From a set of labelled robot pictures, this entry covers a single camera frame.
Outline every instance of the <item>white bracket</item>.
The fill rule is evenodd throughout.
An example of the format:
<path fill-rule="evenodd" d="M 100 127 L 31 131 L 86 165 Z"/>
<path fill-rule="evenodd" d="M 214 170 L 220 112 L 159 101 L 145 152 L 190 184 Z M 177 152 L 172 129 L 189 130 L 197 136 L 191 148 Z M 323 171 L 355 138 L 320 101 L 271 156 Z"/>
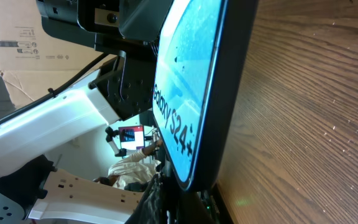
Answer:
<path fill-rule="evenodd" d="M 143 193 L 130 192 L 81 179 L 65 170 L 51 172 L 29 218 L 63 218 L 97 224 L 125 223 Z"/>

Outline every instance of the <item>wooden surface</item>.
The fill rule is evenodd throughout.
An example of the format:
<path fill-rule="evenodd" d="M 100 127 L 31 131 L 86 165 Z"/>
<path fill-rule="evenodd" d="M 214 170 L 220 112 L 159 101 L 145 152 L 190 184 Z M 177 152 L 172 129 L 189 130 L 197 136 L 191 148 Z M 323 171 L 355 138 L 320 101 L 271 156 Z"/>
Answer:
<path fill-rule="evenodd" d="M 261 0 L 219 188 L 235 223 L 358 223 L 358 0 Z"/>

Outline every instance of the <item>black cable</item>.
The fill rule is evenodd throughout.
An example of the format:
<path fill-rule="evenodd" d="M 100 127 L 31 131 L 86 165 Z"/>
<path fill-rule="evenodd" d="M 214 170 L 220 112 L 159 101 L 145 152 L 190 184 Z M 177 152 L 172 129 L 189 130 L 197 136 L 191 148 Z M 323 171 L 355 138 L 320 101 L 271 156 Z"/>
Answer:
<path fill-rule="evenodd" d="M 31 110 L 32 108 L 35 108 L 36 106 L 44 103 L 45 101 L 53 98 L 53 96 L 57 96 L 58 94 L 60 94 L 61 92 L 63 92 L 64 90 L 66 90 L 68 87 L 70 87 L 70 85 L 74 84 L 74 82 L 76 82 L 78 79 L 80 79 L 87 71 L 89 71 L 92 67 L 94 67 L 97 63 L 99 63 L 103 58 L 105 58 L 107 55 L 107 53 L 103 53 L 101 54 L 99 57 L 97 57 L 96 59 L 94 59 L 91 63 L 89 63 L 85 68 L 83 68 L 81 71 L 79 71 L 73 78 L 69 79 L 66 83 L 64 83 L 61 87 L 57 88 L 56 90 L 50 91 L 49 94 L 39 98 L 38 100 L 30 103 L 27 106 L 24 106 L 18 110 L 13 111 L 11 114 L 6 115 L 5 117 L 0 119 L 0 125 L 5 123 L 6 121 L 9 121 L 10 119 L 13 119 L 17 116 L 19 116 L 20 114 Z"/>
<path fill-rule="evenodd" d="M 152 130 L 151 131 L 149 131 L 149 133 L 147 133 L 147 134 L 145 134 L 144 136 L 146 136 L 146 135 L 148 135 L 148 134 L 150 134 L 150 132 L 152 132 L 153 130 L 155 130 L 156 128 L 152 128 Z"/>

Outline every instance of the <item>white shirt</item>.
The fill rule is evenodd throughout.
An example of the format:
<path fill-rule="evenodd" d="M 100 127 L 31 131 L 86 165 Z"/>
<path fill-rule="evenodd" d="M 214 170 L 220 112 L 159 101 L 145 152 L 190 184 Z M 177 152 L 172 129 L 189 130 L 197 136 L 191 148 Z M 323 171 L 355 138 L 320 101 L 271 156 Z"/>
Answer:
<path fill-rule="evenodd" d="M 109 169 L 109 176 L 119 175 L 113 187 L 124 189 L 127 184 L 140 182 L 141 184 L 150 181 L 155 171 L 154 164 L 140 163 L 142 159 L 146 158 L 142 150 L 131 154 L 125 159 L 121 159 L 116 164 L 112 165 Z"/>

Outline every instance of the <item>white plastic part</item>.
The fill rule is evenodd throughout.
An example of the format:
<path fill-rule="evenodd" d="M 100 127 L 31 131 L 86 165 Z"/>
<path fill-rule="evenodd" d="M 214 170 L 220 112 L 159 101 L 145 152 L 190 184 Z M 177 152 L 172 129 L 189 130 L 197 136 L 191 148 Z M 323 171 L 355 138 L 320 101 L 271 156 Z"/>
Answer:
<path fill-rule="evenodd" d="M 114 142 L 114 140 L 109 141 L 108 143 L 115 154 L 119 153 L 119 149 L 118 149 L 116 143 Z"/>
<path fill-rule="evenodd" d="M 51 172 L 29 218 L 64 218 L 83 222 L 124 223 L 133 214 L 143 193 L 130 192 L 84 180 L 65 170 Z"/>
<path fill-rule="evenodd" d="M 99 90 L 88 87 L 98 72 L 0 125 L 0 177 L 81 134 L 119 119 Z"/>

